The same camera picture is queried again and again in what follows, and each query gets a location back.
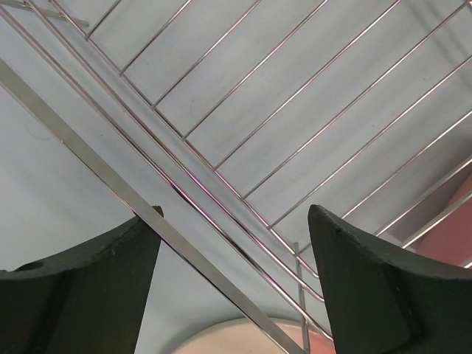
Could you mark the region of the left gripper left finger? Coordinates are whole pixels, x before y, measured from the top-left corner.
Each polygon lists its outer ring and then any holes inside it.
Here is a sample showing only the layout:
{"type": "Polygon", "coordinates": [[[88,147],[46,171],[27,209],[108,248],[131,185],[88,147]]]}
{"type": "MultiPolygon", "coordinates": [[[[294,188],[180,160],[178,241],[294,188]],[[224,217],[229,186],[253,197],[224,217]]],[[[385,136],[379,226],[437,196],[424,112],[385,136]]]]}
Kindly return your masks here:
{"type": "Polygon", "coordinates": [[[134,353],[161,241],[135,216],[1,271],[1,352],[134,353]]]}

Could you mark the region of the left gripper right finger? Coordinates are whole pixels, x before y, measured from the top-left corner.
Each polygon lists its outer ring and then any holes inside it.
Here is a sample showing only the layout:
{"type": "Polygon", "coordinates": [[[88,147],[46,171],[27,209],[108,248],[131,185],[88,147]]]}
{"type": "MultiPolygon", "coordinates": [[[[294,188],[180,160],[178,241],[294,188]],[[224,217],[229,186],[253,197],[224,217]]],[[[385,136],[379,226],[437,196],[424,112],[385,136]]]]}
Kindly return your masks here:
{"type": "Polygon", "coordinates": [[[308,225],[337,353],[469,353],[471,271],[312,205],[308,225]]]}

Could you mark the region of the beige and pink floral plate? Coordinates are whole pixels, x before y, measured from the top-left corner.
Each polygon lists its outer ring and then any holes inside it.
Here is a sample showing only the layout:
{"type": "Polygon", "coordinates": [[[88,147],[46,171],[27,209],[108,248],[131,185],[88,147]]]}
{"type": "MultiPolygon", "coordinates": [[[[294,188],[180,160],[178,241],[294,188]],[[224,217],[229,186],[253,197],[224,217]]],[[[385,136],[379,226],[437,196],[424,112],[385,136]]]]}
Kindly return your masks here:
{"type": "MultiPolygon", "coordinates": [[[[304,347],[300,323],[274,317],[271,320],[300,347],[304,347]]],[[[309,353],[336,353],[334,344],[315,330],[309,330],[308,338],[310,342],[309,353]]],[[[271,354],[284,352],[249,320],[233,319],[202,330],[177,347],[172,353],[271,354]]]]}

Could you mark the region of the metal wire dish rack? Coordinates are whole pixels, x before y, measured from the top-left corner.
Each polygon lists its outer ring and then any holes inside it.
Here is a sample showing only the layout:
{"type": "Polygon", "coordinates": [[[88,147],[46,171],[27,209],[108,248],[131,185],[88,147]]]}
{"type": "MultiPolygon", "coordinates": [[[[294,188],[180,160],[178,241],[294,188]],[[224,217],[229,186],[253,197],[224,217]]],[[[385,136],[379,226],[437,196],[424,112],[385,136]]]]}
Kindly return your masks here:
{"type": "Polygon", "coordinates": [[[306,352],[333,348],[311,205],[471,265],[469,1],[3,1],[6,270],[132,214],[47,114],[306,352]]]}

